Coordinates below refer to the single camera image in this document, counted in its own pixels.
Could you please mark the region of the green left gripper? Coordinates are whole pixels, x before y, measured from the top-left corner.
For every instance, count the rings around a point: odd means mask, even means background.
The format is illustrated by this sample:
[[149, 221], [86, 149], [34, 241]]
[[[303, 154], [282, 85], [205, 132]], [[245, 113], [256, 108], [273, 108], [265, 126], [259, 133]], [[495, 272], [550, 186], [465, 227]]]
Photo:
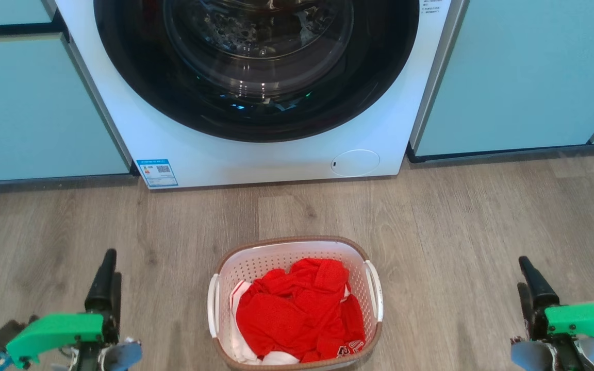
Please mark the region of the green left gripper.
[[[108, 249], [90, 285], [84, 306], [87, 312], [109, 311], [104, 326], [107, 343], [120, 340], [122, 274], [116, 272], [117, 251]], [[31, 322], [6, 345], [17, 368], [39, 362], [47, 351], [103, 340], [104, 318], [100, 314], [48, 314]]]

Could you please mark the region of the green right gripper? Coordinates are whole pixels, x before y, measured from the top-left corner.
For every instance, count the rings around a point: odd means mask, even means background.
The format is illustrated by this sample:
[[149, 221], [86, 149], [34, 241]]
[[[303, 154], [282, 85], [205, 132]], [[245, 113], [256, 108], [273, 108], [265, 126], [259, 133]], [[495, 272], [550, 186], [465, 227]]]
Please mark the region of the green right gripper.
[[559, 306], [558, 294], [527, 256], [520, 256], [519, 267], [525, 282], [518, 283], [519, 304], [525, 325], [526, 338], [542, 338], [542, 327], [549, 335], [585, 335], [594, 338], [594, 303]]

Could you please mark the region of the white plastic laundry basket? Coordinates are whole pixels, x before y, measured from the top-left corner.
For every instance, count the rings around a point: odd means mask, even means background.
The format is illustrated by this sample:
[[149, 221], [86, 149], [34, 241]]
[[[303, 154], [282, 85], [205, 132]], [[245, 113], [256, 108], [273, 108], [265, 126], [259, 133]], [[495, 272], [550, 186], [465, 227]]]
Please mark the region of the white plastic laundry basket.
[[[342, 358], [295, 365], [249, 365], [237, 362], [231, 343], [233, 315], [228, 301], [240, 280], [254, 280], [272, 268], [289, 268], [303, 258], [330, 258], [348, 268], [351, 293], [360, 303], [367, 343], [363, 350]], [[219, 356], [229, 371], [335, 371], [363, 363], [381, 338], [384, 299], [378, 272], [369, 255], [356, 242], [336, 235], [300, 235], [259, 241], [230, 251], [221, 258], [208, 284], [208, 329]]]

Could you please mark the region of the blue energy label sticker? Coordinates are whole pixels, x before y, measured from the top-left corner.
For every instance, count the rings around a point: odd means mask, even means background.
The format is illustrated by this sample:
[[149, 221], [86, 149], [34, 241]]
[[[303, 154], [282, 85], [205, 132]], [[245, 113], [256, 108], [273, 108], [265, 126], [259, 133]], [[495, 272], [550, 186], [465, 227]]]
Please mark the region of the blue energy label sticker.
[[168, 159], [136, 160], [136, 165], [149, 189], [167, 189], [178, 186]]

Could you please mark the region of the white garment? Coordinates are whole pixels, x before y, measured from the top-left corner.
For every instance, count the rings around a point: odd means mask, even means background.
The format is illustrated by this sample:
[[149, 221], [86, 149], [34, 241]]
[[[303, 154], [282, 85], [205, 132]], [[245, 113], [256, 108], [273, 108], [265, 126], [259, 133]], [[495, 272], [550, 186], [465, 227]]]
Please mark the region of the white garment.
[[290, 355], [287, 352], [282, 351], [271, 351], [266, 356], [257, 356], [250, 346], [248, 345], [247, 341], [241, 334], [240, 328], [237, 324], [236, 314], [238, 310], [238, 306], [240, 304], [241, 296], [250, 288], [250, 282], [245, 280], [241, 280], [238, 284], [233, 288], [231, 294], [229, 295], [229, 310], [232, 315], [232, 322], [231, 322], [231, 347], [233, 350], [233, 358], [242, 364], [247, 365], [292, 365], [292, 364], [299, 364], [299, 359], [295, 358], [294, 356]]

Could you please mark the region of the red mesh jersey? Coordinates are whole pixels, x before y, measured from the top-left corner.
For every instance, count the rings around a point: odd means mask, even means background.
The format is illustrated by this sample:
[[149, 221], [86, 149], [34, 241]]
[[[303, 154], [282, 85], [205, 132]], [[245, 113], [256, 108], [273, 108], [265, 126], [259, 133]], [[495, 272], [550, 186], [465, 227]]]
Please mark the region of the red mesh jersey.
[[251, 350], [287, 352], [300, 363], [363, 350], [365, 322], [349, 275], [337, 259], [306, 258], [250, 282], [236, 319]]

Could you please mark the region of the large pale teal cabinet door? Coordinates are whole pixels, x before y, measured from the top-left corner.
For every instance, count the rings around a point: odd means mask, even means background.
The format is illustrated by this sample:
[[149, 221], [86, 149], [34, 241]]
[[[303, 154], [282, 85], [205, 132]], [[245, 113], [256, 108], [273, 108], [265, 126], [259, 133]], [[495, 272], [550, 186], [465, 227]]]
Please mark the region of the large pale teal cabinet door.
[[129, 172], [64, 36], [0, 36], [0, 182]]

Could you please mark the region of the white front-load washing machine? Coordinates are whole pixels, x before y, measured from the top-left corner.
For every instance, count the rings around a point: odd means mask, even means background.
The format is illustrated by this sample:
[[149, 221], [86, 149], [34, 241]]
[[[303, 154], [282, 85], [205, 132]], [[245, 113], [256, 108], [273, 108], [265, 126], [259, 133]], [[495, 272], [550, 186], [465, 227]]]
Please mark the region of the white front-load washing machine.
[[178, 181], [174, 188], [343, 178], [332, 171], [331, 162], [355, 149], [374, 151], [381, 159], [375, 171], [362, 177], [398, 174], [450, 8], [445, 16], [429, 19], [419, 13], [406, 65], [361, 115], [316, 136], [253, 143], [210, 136], [158, 112], [109, 59], [97, 31], [93, 0], [56, 0], [56, 5], [134, 167], [138, 170], [136, 160], [168, 159]]

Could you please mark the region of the round black washer door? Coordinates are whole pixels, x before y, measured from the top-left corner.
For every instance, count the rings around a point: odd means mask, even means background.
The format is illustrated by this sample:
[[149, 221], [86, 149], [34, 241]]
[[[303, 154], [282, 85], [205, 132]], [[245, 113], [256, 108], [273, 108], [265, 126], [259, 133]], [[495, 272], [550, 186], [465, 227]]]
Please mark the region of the round black washer door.
[[413, 52], [419, 0], [93, 0], [125, 82], [179, 124], [268, 143], [361, 115]]

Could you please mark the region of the round white filter cover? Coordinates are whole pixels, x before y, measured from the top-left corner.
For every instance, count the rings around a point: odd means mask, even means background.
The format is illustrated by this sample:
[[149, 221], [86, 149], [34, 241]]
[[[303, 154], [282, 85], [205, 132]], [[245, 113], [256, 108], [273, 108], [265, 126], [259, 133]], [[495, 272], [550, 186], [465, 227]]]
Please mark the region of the round white filter cover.
[[371, 150], [355, 149], [339, 154], [331, 162], [335, 174], [344, 178], [358, 178], [375, 171], [380, 164], [380, 156]]

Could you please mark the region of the wide pale teal cabinet door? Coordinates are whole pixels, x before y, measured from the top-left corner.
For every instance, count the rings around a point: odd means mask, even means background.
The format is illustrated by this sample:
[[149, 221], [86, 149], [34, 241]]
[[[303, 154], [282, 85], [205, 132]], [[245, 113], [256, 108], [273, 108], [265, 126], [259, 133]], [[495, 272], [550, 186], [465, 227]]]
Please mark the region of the wide pale teal cabinet door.
[[594, 145], [594, 0], [451, 0], [411, 162]]

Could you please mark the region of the small pale teal cabinet door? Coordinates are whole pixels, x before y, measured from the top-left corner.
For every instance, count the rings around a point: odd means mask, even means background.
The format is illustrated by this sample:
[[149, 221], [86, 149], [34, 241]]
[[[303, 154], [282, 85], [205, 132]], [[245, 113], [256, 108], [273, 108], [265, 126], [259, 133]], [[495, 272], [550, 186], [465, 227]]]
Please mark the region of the small pale teal cabinet door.
[[0, 25], [50, 23], [56, 0], [0, 0]]

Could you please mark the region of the printed text label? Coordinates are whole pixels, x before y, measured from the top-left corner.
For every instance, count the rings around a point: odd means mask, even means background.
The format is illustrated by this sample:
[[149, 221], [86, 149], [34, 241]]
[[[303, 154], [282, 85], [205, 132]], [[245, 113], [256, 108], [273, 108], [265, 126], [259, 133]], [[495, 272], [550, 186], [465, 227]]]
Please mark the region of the printed text label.
[[427, 19], [446, 15], [450, 0], [419, 0], [420, 16]]

